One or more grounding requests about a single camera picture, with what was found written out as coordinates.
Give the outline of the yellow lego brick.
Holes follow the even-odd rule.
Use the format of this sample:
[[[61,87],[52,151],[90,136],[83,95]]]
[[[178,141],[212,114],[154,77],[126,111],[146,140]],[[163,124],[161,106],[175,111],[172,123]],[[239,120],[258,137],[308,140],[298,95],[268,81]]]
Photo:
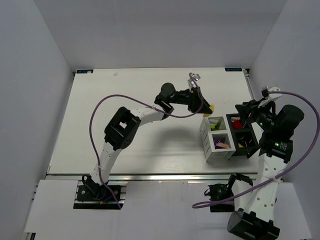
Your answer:
[[[203,114],[203,117],[207,118],[207,117],[211,116],[214,113],[214,110],[215,110],[215,106],[213,104],[211,104],[209,106],[209,108],[206,110],[206,112]]]

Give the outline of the long green lego brick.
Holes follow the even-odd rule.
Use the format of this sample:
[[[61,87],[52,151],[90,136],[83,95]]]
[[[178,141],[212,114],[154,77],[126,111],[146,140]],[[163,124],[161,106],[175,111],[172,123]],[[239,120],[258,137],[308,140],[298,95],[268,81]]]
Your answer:
[[[219,124],[211,124],[210,125],[210,130],[211,131],[219,131],[220,130],[220,125]]]

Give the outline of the plain purple lego block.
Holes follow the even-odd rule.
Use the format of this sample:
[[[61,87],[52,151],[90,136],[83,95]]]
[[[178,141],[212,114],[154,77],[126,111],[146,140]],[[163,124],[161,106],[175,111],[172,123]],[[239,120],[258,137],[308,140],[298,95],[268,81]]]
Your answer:
[[[221,149],[221,141],[218,139],[214,140],[214,147],[215,149]]]

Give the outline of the red lego brick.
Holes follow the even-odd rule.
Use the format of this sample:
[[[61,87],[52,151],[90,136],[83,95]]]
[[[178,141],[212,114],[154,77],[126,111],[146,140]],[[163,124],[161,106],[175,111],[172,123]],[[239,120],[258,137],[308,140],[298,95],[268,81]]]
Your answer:
[[[243,128],[243,125],[242,123],[239,121],[239,120],[235,120],[232,122],[232,125],[233,125],[233,128],[235,130],[238,130],[238,129],[242,129]]]

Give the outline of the purple butterfly lego block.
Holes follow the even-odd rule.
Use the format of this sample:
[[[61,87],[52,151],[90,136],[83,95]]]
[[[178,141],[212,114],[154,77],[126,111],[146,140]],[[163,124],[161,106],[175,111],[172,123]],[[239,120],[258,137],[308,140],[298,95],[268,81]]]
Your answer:
[[[220,145],[221,145],[222,149],[229,149],[230,148],[230,145],[227,143],[224,143],[224,142],[221,142]]]

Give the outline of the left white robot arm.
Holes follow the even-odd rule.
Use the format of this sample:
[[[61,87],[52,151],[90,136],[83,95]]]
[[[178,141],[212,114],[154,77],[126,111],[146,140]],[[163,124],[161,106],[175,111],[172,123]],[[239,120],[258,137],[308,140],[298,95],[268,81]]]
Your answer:
[[[141,104],[144,107],[140,109],[129,110],[122,106],[117,110],[104,129],[104,145],[100,154],[94,144],[92,133],[92,123],[98,108],[94,109],[89,122],[89,137],[97,157],[97,164],[90,175],[82,177],[83,185],[93,195],[102,193],[103,188],[109,189],[107,182],[115,161],[120,152],[132,143],[139,127],[163,121],[168,117],[183,118],[183,116],[172,115],[174,110],[172,104],[187,106],[191,114],[186,115],[185,118],[195,114],[211,115],[214,111],[214,107],[202,96],[200,87],[193,84],[188,89],[180,91],[177,91],[172,83],[163,84],[154,101],[154,104],[158,105],[160,109],[143,102]]]

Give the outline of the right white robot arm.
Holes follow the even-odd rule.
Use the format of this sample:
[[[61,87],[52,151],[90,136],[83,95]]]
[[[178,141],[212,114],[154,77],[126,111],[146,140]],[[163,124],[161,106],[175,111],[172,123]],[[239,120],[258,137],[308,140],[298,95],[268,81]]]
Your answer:
[[[259,152],[255,182],[244,175],[232,181],[234,212],[227,231],[243,240],[276,240],[280,229],[274,224],[274,207],[280,184],[276,177],[287,168],[293,153],[292,136],[304,119],[303,111],[287,104],[276,113],[273,100],[251,100],[235,106],[241,121],[257,123],[263,130],[258,146],[247,154]]]

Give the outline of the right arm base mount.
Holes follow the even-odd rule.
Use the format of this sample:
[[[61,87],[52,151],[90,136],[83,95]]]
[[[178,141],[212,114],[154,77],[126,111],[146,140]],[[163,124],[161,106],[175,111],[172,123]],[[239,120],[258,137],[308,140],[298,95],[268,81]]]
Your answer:
[[[247,183],[253,186],[253,180],[246,175],[233,173],[230,175],[227,184],[217,183],[208,185],[208,189],[204,192],[205,196],[209,196],[210,201],[221,201],[229,197],[233,197],[232,186],[236,181]],[[232,213],[235,210],[234,201],[230,203],[217,204],[210,207],[211,213]]]

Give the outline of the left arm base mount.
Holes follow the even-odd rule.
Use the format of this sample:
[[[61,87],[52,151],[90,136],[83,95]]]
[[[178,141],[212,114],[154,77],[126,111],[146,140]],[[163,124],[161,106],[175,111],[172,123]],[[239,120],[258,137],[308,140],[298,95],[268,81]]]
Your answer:
[[[126,198],[126,187],[124,185],[109,185],[122,208]],[[83,184],[78,185],[73,203],[76,210],[120,210],[111,192],[102,185],[102,190],[94,195]]]

